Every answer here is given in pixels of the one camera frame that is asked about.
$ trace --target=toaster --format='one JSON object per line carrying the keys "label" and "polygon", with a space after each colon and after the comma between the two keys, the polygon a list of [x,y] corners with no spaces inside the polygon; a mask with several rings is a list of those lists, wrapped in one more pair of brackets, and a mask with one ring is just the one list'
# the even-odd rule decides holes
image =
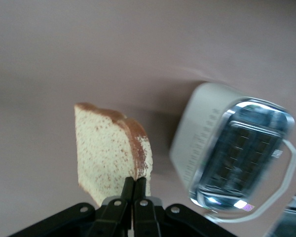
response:
{"label": "toaster", "polygon": [[229,86],[193,92],[170,149],[189,198],[211,210],[243,208],[294,126],[282,107]]}

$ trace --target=white bread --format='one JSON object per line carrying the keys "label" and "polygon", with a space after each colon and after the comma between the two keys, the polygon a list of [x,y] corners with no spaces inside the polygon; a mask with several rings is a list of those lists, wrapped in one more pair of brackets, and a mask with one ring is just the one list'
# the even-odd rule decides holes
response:
{"label": "white bread", "polygon": [[118,111],[90,103],[74,106],[78,182],[100,206],[119,196],[126,177],[146,177],[150,195],[152,152],[143,127]]}

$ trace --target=bread slice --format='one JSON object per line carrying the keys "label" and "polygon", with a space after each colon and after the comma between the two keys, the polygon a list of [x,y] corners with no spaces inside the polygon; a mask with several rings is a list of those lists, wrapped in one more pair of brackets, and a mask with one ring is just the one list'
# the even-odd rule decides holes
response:
{"label": "bread slice", "polygon": [[90,103],[74,106],[78,182],[98,206],[119,196],[126,177],[146,177],[150,195],[152,152],[143,127],[134,119]]}

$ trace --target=screw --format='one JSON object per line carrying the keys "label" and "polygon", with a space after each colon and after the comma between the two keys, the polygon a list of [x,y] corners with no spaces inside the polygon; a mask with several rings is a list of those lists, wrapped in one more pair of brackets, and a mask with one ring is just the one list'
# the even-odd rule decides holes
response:
{"label": "screw", "polygon": [[117,200],[117,201],[114,202],[114,206],[119,206],[121,204],[122,204],[122,202],[120,200]]}
{"label": "screw", "polygon": [[140,201],[140,206],[147,206],[148,205],[148,201],[147,200],[141,200]]}
{"label": "screw", "polygon": [[171,212],[172,213],[179,213],[180,209],[177,206],[173,206],[173,207],[171,207]]}
{"label": "screw", "polygon": [[80,212],[86,212],[89,208],[87,206],[83,206],[82,208],[80,208]]}

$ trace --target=toast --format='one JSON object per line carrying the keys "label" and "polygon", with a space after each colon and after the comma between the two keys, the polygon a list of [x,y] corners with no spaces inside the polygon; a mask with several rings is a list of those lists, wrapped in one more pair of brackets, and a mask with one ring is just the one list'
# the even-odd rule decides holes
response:
{"label": "toast", "polygon": [[96,204],[119,196],[126,177],[146,177],[150,195],[152,152],[143,127],[133,118],[90,103],[74,106],[78,183]]}

